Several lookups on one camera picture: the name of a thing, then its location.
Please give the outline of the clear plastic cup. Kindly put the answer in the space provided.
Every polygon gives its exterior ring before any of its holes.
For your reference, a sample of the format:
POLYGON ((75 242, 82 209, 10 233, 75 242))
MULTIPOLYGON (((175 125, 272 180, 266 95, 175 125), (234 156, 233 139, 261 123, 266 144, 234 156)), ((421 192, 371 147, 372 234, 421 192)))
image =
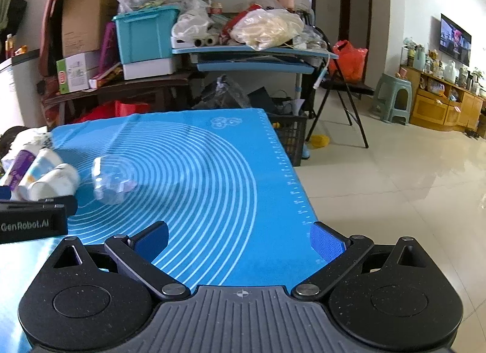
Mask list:
POLYGON ((133 164, 128 159, 113 154, 93 160, 91 181, 94 197, 106 205, 122 203, 125 196, 138 185, 133 164))

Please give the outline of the purple white paper cup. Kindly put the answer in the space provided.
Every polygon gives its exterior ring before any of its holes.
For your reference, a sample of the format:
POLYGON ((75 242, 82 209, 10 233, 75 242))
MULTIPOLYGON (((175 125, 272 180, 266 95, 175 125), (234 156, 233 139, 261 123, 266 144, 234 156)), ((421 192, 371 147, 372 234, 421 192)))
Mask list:
POLYGON ((7 171, 3 186, 8 187, 11 192, 14 192, 26 175, 30 165, 33 164, 38 153, 39 147, 35 145, 26 145, 20 150, 10 169, 7 171))

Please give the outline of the yellow object on floor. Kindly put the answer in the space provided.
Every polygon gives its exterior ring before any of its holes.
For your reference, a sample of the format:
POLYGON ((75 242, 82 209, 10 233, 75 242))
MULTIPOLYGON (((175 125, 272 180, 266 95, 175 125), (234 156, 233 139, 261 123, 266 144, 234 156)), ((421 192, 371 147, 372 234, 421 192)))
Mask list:
POLYGON ((312 135, 309 143, 315 149, 324 148, 330 144, 330 138, 326 135, 312 135))

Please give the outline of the black plastic crate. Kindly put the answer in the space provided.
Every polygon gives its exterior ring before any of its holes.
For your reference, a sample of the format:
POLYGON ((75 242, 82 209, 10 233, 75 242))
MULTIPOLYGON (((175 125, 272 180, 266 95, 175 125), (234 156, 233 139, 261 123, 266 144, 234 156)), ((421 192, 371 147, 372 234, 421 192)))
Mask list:
POLYGON ((268 113, 267 117, 292 165, 300 166, 306 134, 306 117, 273 113, 268 113))

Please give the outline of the green white cardboard box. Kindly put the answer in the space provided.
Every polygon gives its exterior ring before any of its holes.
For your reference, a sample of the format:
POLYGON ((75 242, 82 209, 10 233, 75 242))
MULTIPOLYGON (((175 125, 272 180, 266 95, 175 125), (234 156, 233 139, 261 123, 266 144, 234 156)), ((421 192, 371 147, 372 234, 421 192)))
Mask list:
POLYGON ((98 72, 101 52, 83 52, 56 62, 59 92, 64 95, 90 89, 89 81, 98 72))

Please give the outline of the green plastic stool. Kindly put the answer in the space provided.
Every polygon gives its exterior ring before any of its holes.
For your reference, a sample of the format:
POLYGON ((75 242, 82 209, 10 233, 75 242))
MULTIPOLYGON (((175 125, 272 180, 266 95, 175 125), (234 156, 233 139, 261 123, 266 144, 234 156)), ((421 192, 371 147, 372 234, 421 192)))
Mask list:
POLYGON ((383 73, 373 94, 370 112, 385 123, 399 118, 409 124, 413 89, 410 81, 383 73))

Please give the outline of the black folding chair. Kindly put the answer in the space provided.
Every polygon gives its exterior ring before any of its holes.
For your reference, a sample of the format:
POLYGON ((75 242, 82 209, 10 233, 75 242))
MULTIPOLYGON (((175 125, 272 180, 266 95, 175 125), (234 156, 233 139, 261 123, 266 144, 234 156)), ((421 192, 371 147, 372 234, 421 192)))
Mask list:
POLYGON ((303 111, 307 113, 309 119, 313 120, 310 130, 306 135, 305 143, 310 143, 310 138, 316 128, 320 115, 324 110, 327 99, 330 96, 330 93, 333 91, 336 92, 339 97, 339 101, 344 110, 345 116, 347 117, 348 125, 352 126, 353 123, 358 125, 362 135, 364 147, 368 149, 368 139, 366 137, 357 106, 354 102, 353 95, 361 98, 362 95, 372 95, 373 90, 364 84, 353 84, 348 79, 345 79, 343 75, 343 63, 341 60, 342 58, 339 58, 337 62, 338 67, 333 74, 330 74, 330 70, 327 70, 329 74, 320 81, 316 89, 314 88, 314 84, 319 80, 319 74, 322 72, 322 68, 325 65, 323 61, 318 63, 318 66, 310 75, 304 75, 302 77, 302 97, 304 98, 303 111), (314 106, 316 100, 316 91, 319 88, 324 89, 324 97, 320 102, 318 110, 315 111, 314 106))

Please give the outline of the dark wooden table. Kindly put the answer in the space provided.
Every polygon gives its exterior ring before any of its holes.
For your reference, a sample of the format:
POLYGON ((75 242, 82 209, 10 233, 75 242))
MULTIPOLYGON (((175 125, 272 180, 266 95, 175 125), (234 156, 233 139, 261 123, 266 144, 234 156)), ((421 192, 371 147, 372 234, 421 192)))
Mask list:
POLYGON ((98 107, 103 113, 119 101, 125 104, 146 103, 153 112, 188 109, 193 102, 188 72, 162 75, 132 81, 117 80, 93 91, 57 93, 42 101, 47 122, 53 126, 73 123, 88 116, 98 107))

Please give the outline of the wooden tv cabinet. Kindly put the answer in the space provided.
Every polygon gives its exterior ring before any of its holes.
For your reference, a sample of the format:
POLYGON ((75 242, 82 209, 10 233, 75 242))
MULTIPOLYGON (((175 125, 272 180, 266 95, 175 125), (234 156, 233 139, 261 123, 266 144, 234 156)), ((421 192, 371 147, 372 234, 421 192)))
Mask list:
POLYGON ((477 131, 484 98, 413 67, 402 68, 413 90, 411 124, 435 131, 477 131))

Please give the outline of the white storage box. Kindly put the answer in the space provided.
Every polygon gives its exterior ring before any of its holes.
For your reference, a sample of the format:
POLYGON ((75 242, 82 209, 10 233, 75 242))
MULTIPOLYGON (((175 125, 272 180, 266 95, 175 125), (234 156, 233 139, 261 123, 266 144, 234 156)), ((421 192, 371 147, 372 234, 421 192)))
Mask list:
POLYGON ((130 81, 160 75, 171 75, 177 71, 179 66, 180 62, 177 57, 123 64, 124 79, 130 81))

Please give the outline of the red plastic bag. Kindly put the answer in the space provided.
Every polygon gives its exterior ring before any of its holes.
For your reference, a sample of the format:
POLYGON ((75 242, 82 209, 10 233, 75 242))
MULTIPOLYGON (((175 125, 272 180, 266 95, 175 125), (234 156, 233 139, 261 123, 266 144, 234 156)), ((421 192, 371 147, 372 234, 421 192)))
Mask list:
POLYGON ((333 75, 337 71, 337 67, 339 67, 345 81, 351 83, 361 82, 368 49, 356 48, 347 40, 339 40, 333 45, 333 53, 338 55, 339 59, 330 62, 330 75, 333 75))

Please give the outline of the blue study desk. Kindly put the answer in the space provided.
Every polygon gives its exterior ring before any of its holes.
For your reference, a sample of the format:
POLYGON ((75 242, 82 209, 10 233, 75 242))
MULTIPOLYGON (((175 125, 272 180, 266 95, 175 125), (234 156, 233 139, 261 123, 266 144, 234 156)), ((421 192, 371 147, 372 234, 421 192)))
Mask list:
POLYGON ((238 46, 203 46, 184 47, 172 50, 175 55, 187 55, 190 62, 200 72, 228 71, 269 71, 275 73, 293 73, 296 75, 293 114, 301 110, 302 76, 319 71, 318 81, 323 80, 330 62, 339 59, 333 52, 324 49, 296 49, 291 47, 267 48, 256 51, 245 45, 238 46))

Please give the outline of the large brown cardboard box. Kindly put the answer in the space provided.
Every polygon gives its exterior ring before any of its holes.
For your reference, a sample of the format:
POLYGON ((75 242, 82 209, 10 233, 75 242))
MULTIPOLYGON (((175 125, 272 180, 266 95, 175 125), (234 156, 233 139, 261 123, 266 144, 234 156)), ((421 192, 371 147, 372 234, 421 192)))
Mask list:
POLYGON ((99 50, 118 5, 117 0, 63 0, 63 57, 99 50))

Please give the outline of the yellowish plastic bag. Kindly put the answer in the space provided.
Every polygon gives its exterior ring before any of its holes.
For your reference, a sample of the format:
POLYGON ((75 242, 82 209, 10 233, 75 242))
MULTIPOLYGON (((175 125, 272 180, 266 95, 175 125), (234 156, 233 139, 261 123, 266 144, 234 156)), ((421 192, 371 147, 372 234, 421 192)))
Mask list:
POLYGON ((248 12, 231 29, 232 40, 256 51, 279 47, 304 30, 302 19, 284 9, 256 9, 248 12))

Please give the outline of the wall mounted television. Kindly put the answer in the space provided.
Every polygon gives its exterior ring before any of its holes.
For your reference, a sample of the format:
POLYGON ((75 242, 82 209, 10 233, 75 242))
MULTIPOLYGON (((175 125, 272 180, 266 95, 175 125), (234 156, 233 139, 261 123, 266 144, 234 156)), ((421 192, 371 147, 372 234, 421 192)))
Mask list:
POLYGON ((465 66, 471 61, 471 35, 441 15, 439 50, 465 66))

